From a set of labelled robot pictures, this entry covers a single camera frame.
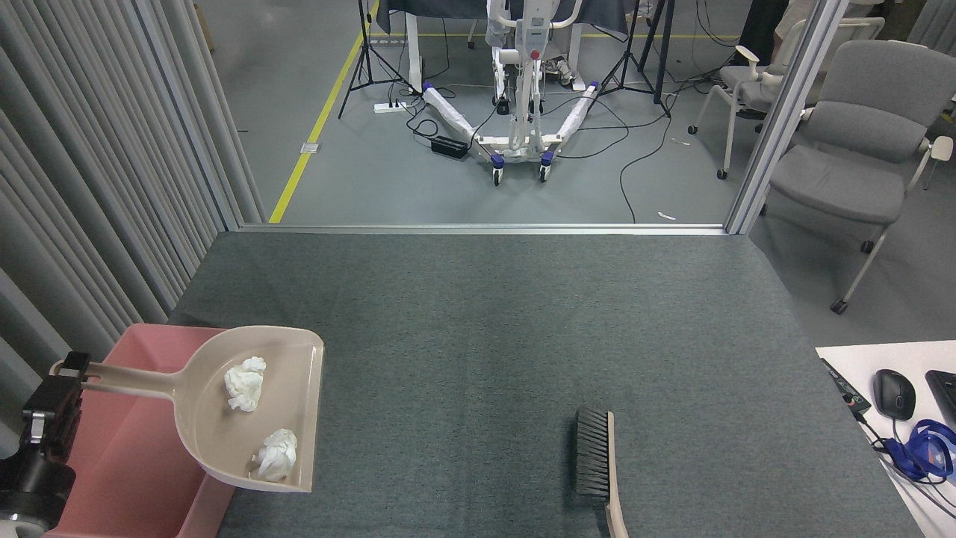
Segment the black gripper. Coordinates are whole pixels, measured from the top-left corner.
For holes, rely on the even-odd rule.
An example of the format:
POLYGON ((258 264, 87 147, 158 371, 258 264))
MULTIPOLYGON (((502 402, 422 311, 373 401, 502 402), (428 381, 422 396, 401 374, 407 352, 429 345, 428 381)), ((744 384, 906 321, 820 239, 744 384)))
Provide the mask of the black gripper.
POLYGON ((24 404, 24 451, 1 462, 3 523, 22 522, 39 528, 59 524, 74 487, 75 470, 51 457, 68 457, 72 450, 81 419, 82 383, 90 362, 87 352, 70 351, 48 375, 52 383, 41 383, 24 404))

